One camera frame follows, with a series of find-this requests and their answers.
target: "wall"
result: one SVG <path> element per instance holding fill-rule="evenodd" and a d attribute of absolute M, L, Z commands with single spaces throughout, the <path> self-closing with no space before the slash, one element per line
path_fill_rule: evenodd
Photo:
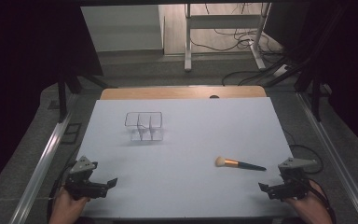
<path fill-rule="evenodd" d="M 82 7 L 97 51 L 162 49 L 158 6 Z"/>

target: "person's arm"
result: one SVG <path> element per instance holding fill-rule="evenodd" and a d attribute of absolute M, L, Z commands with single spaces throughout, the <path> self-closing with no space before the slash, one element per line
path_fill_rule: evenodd
<path fill-rule="evenodd" d="M 323 196 L 324 193 L 319 185 L 315 182 L 310 181 L 310 185 L 319 191 Z M 308 195 L 300 200 L 294 198 L 284 199 L 285 202 L 292 205 L 298 215 L 308 224 L 332 224 L 330 215 L 328 214 L 324 204 L 321 200 L 312 192 L 309 192 Z"/>
<path fill-rule="evenodd" d="M 55 198 L 49 224 L 73 224 L 80 217 L 90 198 L 74 200 L 65 188 L 61 188 Z"/>

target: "metal frame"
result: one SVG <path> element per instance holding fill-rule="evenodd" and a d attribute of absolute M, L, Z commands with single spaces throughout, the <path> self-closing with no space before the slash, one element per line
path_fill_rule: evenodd
<path fill-rule="evenodd" d="M 312 111 L 310 109 L 310 102 L 308 101 L 307 94 L 305 92 L 298 93 L 297 99 L 302 105 L 305 113 L 307 114 L 314 131 L 316 132 L 325 151 L 327 152 L 330 161 L 332 162 L 334 168 L 337 171 L 337 175 L 341 180 L 341 183 L 343 184 L 345 190 L 348 192 L 348 195 L 350 196 L 350 199 L 352 200 L 352 203 L 358 212 L 358 185 L 352 178 L 351 174 L 348 171 L 348 168 L 339 156 L 337 149 L 335 148 L 326 130 L 324 129 L 324 126 L 313 116 Z"/>
<path fill-rule="evenodd" d="M 17 205 L 14 214 L 9 221 L 9 223 L 24 223 L 28 214 L 31 211 L 32 205 L 36 198 L 36 195 L 45 179 L 48 168 L 50 167 L 51 161 L 54 158 L 54 154 L 60 141 L 62 139 L 63 133 L 65 132 L 66 126 L 69 123 L 70 118 L 72 117 L 72 112 L 74 110 L 78 95 L 72 94 L 68 101 L 68 113 L 62 122 L 57 123 L 54 131 L 48 140 L 48 144 L 43 151 L 42 156 L 40 157 L 39 163 L 34 169 L 34 173 L 31 176 L 30 181 L 21 196 L 19 204 Z"/>
<path fill-rule="evenodd" d="M 258 44 L 260 36 L 266 23 L 270 3 L 266 3 L 262 8 L 262 13 L 258 15 L 202 15 L 191 16 L 190 5 L 187 4 L 186 12 L 186 49 L 185 49 L 185 71 L 191 71 L 191 37 L 192 29 L 240 29 L 257 28 L 254 41 L 249 41 L 250 49 L 255 57 L 255 62 L 259 70 L 265 70 L 263 59 L 260 56 Z"/>

